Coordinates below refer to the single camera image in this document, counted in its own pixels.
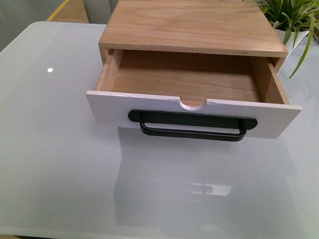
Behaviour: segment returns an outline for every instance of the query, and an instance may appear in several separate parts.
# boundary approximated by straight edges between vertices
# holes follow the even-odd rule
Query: drawer handle
[[[253,118],[143,110],[131,110],[129,119],[132,122],[139,122],[141,131],[147,135],[222,141],[240,141],[246,135],[247,130],[253,129],[258,123]],[[239,133],[153,128],[146,126],[145,123],[230,128],[238,129]]]

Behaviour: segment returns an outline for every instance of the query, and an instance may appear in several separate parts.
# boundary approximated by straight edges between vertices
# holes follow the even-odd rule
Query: white table
[[[303,111],[278,139],[164,138],[96,125],[103,29],[35,23],[0,54],[0,234],[319,238],[318,45],[279,73]]]

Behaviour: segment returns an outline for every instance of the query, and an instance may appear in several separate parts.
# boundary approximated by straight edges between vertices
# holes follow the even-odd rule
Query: green leaf
[[[319,24],[319,20],[315,20],[315,27],[317,27],[317,25]],[[304,22],[302,24],[299,24],[298,28],[307,28],[307,30],[310,28],[310,25],[311,25],[311,21],[308,21],[308,22]]]
[[[272,15],[270,12],[266,12],[266,13],[265,13],[265,16],[266,16],[267,19],[269,19],[268,16],[269,16],[270,18],[275,18],[274,15]]]
[[[263,12],[263,14],[265,14],[269,9],[271,9],[271,8],[270,8],[269,5],[267,5],[267,6],[264,6],[264,7],[261,9],[261,11]]]
[[[287,28],[286,33],[285,33],[285,37],[284,37],[284,40],[283,40],[283,44],[284,45],[287,44],[290,36],[291,36],[291,30],[290,30],[290,28]]]
[[[288,21],[289,21],[289,27],[288,28],[290,29],[292,24],[293,24],[293,20],[290,17],[288,17],[288,15],[285,14],[284,12],[282,12],[281,14],[284,15],[288,19]]]
[[[282,5],[283,5],[283,0],[277,0],[277,4],[276,4],[276,11],[275,11],[275,16],[278,18],[279,17],[279,14],[282,12],[281,11],[281,8],[282,8]]]
[[[291,12],[302,12],[308,4],[312,4],[312,3],[313,3],[312,1],[311,2],[301,1],[291,9]]]
[[[295,30],[295,38],[294,38],[294,43],[293,43],[293,49],[295,48],[296,40],[297,40],[298,35],[299,35],[299,28],[294,27],[294,30]]]
[[[298,11],[298,14],[295,17],[295,22],[308,20],[309,14],[308,11],[313,8],[313,3],[304,5]]]
[[[308,12],[308,14],[314,13],[315,15],[319,14],[319,9],[313,9]]]
[[[303,63],[309,48],[310,48],[310,44],[311,44],[311,40],[313,38],[313,34],[314,34],[314,28],[315,28],[315,14],[311,13],[311,24],[310,24],[310,29],[309,29],[309,34],[308,34],[308,41],[304,50],[303,55],[301,56],[301,58],[299,59],[299,62],[295,68],[295,70],[293,71],[293,73],[291,74],[291,76],[289,78],[291,78],[299,69],[299,67],[301,66],[301,64]]]
[[[280,22],[278,22],[278,21],[276,21],[276,22],[274,22],[273,24],[272,24],[272,26],[273,26],[273,29],[276,29],[278,26],[280,26],[282,23],[280,23]]]
[[[266,3],[267,3],[269,6],[271,6],[272,9],[275,9],[276,7],[275,7],[275,4],[274,4],[274,1],[275,1],[275,0],[266,0]]]
[[[314,35],[316,41],[318,42],[318,36],[317,36],[317,34],[316,34],[315,32],[313,32],[313,35]]]

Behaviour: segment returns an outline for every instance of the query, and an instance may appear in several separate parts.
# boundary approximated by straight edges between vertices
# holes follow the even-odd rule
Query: wooden top panel
[[[100,48],[286,57],[255,3],[120,0]]]

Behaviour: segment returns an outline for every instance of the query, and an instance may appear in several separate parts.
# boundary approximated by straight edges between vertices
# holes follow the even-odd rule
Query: white drawer front
[[[189,110],[179,97],[100,91],[88,91],[87,99],[99,125],[139,128],[138,122],[129,120],[130,110],[202,113],[255,118],[258,125],[246,136],[262,138],[277,138],[301,111],[299,106],[212,99]]]

